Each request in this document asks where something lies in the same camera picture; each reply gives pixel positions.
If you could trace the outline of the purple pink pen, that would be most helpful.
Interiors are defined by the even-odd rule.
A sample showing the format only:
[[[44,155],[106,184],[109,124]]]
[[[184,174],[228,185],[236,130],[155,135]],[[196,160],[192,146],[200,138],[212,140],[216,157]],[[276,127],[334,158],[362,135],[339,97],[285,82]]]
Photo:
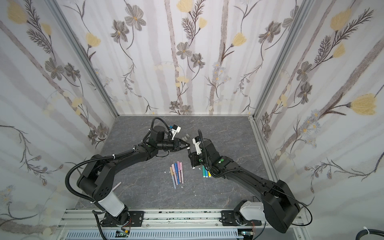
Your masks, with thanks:
[[[180,177],[180,171],[179,171],[179,164],[180,164],[180,162],[179,161],[177,161],[177,171],[178,171],[178,182],[179,182],[179,184],[181,184],[181,177]]]

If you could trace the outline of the blue pen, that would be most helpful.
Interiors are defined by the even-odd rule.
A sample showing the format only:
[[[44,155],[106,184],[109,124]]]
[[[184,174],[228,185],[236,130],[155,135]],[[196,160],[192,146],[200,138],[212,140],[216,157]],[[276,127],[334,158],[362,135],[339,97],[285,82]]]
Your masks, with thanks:
[[[178,182],[178,185],[179,185],[179,184],[181,184],[181,179],[180,179],[180,175],[179,175],[178,163],[174,163],[174,166],[175,166],[175,175],[177,177],[177,182]]]

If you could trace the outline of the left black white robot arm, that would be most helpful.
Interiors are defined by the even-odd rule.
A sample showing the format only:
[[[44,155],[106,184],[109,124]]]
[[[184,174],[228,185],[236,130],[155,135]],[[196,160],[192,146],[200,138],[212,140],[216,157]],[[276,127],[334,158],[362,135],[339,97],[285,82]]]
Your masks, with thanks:
[[[100,210],[105,211],[104,225],[126,226],[131,217],[128,207],[112,190],[115,175],[134,164],[156,157],[160,150],[171,153],[189,148],[189,143],[175,138],[170,141],[140,143],[134,149],[118,155],[106,157],[96,155],[86,161],[86,167],[77,181],[77,187],[86,194],[84,199],[88,199]]]

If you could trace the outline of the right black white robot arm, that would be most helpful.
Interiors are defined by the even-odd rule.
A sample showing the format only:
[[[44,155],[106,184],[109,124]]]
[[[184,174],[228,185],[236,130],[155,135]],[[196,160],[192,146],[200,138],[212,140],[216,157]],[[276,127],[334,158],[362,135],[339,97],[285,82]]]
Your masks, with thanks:
[[[299,201],[289,186],[259,177],[244,169],[233,159],[221,156],[211,140],[194,143],[195,152],[187,147],[191,165],[203,166],[214,178],[233,181],[248,190],[259,201],[242,200],[235,208],[228,223],[245,226],[251,221],[265,221],[280,233],[286,233],[300,212]]]

